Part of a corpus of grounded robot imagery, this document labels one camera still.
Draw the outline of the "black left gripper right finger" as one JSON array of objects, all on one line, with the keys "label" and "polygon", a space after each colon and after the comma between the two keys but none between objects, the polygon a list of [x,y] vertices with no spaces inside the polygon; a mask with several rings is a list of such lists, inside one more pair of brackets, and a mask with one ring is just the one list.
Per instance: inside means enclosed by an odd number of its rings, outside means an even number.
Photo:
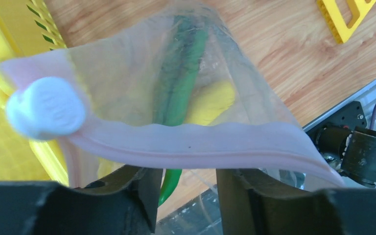
[{"label": "black left gripper right finger", "polygon": [[258,169],[216,176],[226,235],[376,235],[376,189],[308,192]]}]

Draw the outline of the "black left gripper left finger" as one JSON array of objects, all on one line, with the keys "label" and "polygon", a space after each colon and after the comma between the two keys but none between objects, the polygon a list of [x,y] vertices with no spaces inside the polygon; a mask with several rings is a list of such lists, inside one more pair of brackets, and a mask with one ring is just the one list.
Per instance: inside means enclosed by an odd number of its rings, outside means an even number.
[{"label": "black left gripper left finger", "polygon": [[149,235],[162,175],[126,165],[84,188],[0,181],[0,235]]}]

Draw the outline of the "yellow squash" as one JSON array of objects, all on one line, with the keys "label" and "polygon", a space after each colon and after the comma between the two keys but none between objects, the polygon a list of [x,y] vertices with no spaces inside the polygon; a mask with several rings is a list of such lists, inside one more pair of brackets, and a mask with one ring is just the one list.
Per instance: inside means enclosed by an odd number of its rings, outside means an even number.
[{"label": "yellow squash", "polygon": [[219,81],[204,86],[191,98],[185,123],[208,126],[235,102],[231,82]]}]

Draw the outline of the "clear zip top bag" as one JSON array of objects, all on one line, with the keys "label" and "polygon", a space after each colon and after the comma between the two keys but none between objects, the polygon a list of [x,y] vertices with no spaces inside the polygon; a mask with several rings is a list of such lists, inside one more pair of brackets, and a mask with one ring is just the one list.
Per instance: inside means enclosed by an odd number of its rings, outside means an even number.
[{"label": "clear zip top bag", "polygon": [[181,1],[83,46],[0,62],[15,89],[9,123],[57,140],[69,185],[99,159],[158,169],[302,173],[304,189],[344,186],[219,16]]}]

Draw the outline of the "dark green cucumber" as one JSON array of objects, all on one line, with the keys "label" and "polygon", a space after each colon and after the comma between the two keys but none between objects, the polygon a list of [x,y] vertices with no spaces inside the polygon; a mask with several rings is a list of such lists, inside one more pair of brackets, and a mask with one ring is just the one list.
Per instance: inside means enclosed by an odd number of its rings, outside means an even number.
[{"label": "dark green cucumber", "polygon": [[153,123],[181,125],[188,112],[208,33],[193,17],[174,17],[153,99]]}]

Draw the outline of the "green bean pod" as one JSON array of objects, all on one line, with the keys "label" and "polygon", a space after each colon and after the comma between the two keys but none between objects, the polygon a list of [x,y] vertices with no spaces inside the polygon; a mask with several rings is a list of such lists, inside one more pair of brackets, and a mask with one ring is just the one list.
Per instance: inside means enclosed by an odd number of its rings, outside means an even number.
[{"label": "green bean pod", "polygon": [[160,189],[158,206],[161,206],[174,192],[179,183],[181,175],[181,169],[165,170],[164,180]]}]

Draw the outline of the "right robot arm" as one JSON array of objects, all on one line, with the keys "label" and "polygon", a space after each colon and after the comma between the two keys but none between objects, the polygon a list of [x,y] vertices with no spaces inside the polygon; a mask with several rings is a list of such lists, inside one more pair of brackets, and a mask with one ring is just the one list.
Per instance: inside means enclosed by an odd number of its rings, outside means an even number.
[{"label": "right robot arm", "polygon": [[376,131],[367,127],[359,101],[352,101],[320,123],[306,127],[318,151],[341,176],[376,187]]}]

